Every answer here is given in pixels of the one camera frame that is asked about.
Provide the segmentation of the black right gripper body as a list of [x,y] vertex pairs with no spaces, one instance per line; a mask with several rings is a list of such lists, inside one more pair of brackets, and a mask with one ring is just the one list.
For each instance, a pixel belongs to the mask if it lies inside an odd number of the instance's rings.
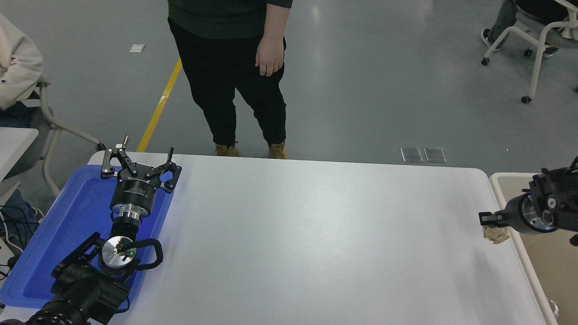
[[510,226],[516,231],[526,231],[526,217],[522,211],[522,205],[526,197],[515,197],[508,201],[505,208],[500,212],[500,225]]

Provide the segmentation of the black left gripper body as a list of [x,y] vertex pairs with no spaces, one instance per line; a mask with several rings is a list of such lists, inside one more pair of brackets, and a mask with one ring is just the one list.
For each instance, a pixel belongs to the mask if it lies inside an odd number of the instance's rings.
[[117,185],[110,202],[110,210],[119,214],[123,206],[138,206],[140,214],[150,214],[154,205],[157,189],[161,186],[159,176],[145,179],[143,176],[132,176],[129,171],[117,174]]

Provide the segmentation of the person's left hand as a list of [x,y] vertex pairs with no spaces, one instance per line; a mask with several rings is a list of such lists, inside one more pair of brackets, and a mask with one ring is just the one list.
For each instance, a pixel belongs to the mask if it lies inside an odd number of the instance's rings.
[[284,37],[264,35],[256,52],[255,66],[260,76],[271,77],[284,64]]

